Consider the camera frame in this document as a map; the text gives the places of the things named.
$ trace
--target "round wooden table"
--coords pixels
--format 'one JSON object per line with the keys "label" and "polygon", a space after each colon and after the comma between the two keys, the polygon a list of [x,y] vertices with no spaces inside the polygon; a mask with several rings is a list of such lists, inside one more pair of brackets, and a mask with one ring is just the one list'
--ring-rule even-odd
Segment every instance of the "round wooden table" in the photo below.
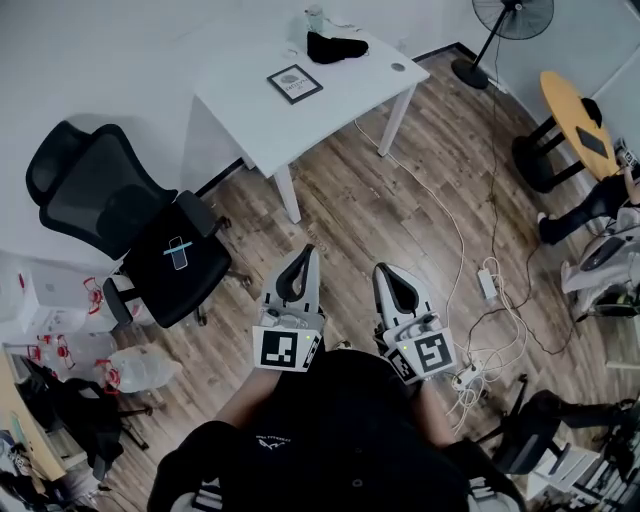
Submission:
{"label": "round wooden table", "polygon": [[[529,186],[546,193],[582,169],[587,169],[598,181],[618,172],[611,137],[604,126],[598,128],[589,117],[582,104],[582,95],[573,84],[553,71],[543,71],[540,74],[540,87],[551,110],[551,117],[528,137],[516,137],[511,146],[516,167]],[[556,125],[560,133],[539,144],[540,139]],[[578,127],[603,142],[606,157],[582,144]],[[579,160],[555,174],[547,153],[564,140],[571,145]]]}

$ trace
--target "black pants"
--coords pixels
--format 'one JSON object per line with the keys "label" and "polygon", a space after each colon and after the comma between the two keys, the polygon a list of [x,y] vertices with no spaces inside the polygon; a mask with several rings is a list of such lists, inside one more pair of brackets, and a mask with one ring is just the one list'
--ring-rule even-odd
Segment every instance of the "black pants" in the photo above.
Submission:
{"label": "black pants", "polygon": [[620,175],[605,178],[589,193],[587,198],[569,213],[559,219],[542,219],[540,221],[540,239],[545,244],[557,244],[564,237],[573,233],[596,217],[615,218],[618,210],[629,199],[624,185],[624,177]]}

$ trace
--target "wooden floor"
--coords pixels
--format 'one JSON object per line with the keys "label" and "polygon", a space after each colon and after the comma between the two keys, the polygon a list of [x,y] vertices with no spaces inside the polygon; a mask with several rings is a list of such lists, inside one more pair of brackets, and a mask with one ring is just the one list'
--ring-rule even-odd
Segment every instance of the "wooden floor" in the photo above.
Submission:
{"label": "wooden floor", "polygon": [[[423,61],[432,76],[418,86],[392,147],[392,153],[417,179],[392,160],[380,158],[351,124],[292,166],[302,211],[299,224],[288,221],[275,184],[258,172],[243,168],[208,196],[215,211],[232,220],[233,228],[221,239],[237,268],[251,274],[254,284],[245,290],[225,280],[205,303],[207,327],[187,320],[168,330],[134,327],[120,333],[122,345],[155,342],[184,365],[182,374],[168,386],[143,397],[163,404],[153,417],[135,420],[151,448],[143,454],[125,439],[126,453],[110,474],[109,484],[139,509],[146,504],[160,459],[197,425],[213,418],[250,371],[250,328],[256,301],[264,277],[282,255],[306,243],[319,248],[328,346],[348,339],[360,350],[374,350],[371,335],[376,316],[370,276],[381,261],[422,277],[444,315],[460,263],[460,242],[451,220],[422,184],[431,187],[449,208],[464,237],[465,264],[451,302],[450,326],[457,343],[466,345],[471,326],[497,307],[483,298],[476,278],[483,260],[492,254],[492,126],[499,216],[495,253],[510,297],[516,303],[525,298],[525,261],[538,245],[537,211],[562,214],[578,203],[581,194],[571,181],[546,196],[523,186],[514,173],[510,147],[514,136],[533,129],[532,120],[513,98],[493,88],[476,91],[457,81],[449,67],[454,56],[445,53]],[[389,109],[386,104],[359,120],[374,140],[380,140]],[[587,240],[585,233],[555,247],[541,247],[530,262],[531,300],[521,313],[549,351],[559,350],[572,328],[559,287],[560,262],[578,254]],[[509,316],[497,313],[474,330],[471,348],[500,348],[514,336]],[[521,347],[519,342],[503,352],[504,361],[515,358]],[[523,356],[491,384],[491,397],[503,407],[512,403],[518,391],[517,377],[523,372],[529,374],[532,391],[549,388],[568,401],[593,403],[634,396],[640,372],[606,369],[611,351],[626,362],[640,360],[637,344],[624,323],[590,318],[578,325],[566,351],[556,356],[543,352],[529,336]],[[440,387],[447,405],[453,405],[454,393],[446,383]],[[452,424],[461,412],[450,416]],[[460,436],[477,436],[496,423],[492,407],[479,404],[470,412]],[[587,434],[579,438],[583,445],[589,439]],[[120,496],[114,497],[125,509],[133,510]],[[102,510],[117,509],[111,500],[99,498],[99,502]]]}

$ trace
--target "white desk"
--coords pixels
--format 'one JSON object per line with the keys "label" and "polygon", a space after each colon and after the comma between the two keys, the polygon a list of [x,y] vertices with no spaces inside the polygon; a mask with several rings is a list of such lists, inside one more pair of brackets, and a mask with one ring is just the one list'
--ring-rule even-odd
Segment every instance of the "white desk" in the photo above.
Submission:
{"label": "white desk", "polygon": [[[292,222],[300,221],[288,164],[349,122],[397,96],[379,153],[384,156],[398,131],[416,84],[429,77],[391,46],[364,31],[336,29],[327,37],[366,40],[369,54],[320,65],[293,43],[265,42],[212,49],[196,94],[240,147],[247,167],[274,176]],[[293,55],[288,49],[297,50]],[[400,63],[404,71],[391,64]],[[267,77],[299,65],[324,88],[291,105]]]}

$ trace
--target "white wall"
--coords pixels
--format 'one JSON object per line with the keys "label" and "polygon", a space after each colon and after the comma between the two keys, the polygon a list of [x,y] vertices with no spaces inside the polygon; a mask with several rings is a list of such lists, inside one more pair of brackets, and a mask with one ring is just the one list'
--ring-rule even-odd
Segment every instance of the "white wall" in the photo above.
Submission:
{"label": "white wall", "polygon": [[[65,118],[86,130],[116,122],[162,186],[199,188],[239,154],[194,101],[198,70],[241,38],[284,37],[311,3],[0,0],[0,249],[109,267],[88,245],[40,226],[24,186],[39,143]],[[408,55],[454,42],[446,0],[321,3]]]}
{"label": "white wall", "polygon": [[[460,42],[478,52],[489,31],[473,12],[471,0],[453,1],[458,6],[454,30],[459,34]],[[556,0],[553,21],[545,32],[525,41],[501,40],[498,57],[500,81],[537,121],[542,121],[549,116],[549,111],[540,92],[541,71],[557,71],[585,96],[591,96],[638,45],[640,21],[624,0]],[[497,39],[483,59],[484,66],[492,71],[496,47]],[[640,97],[633,91],[629,80],[624,80],[626,88],[611,88],[610,94],[617,96],[616,107],[610,98],[598,101],[611,131],[617,131],[614,127],[619,124],[625,136],[632,139],[635,133],[640,133],[639,123],[635,115],[625,114],[628,109],[623,105],[637,106]],[[635,136],[634,142],[640,152],[640,137]]]}

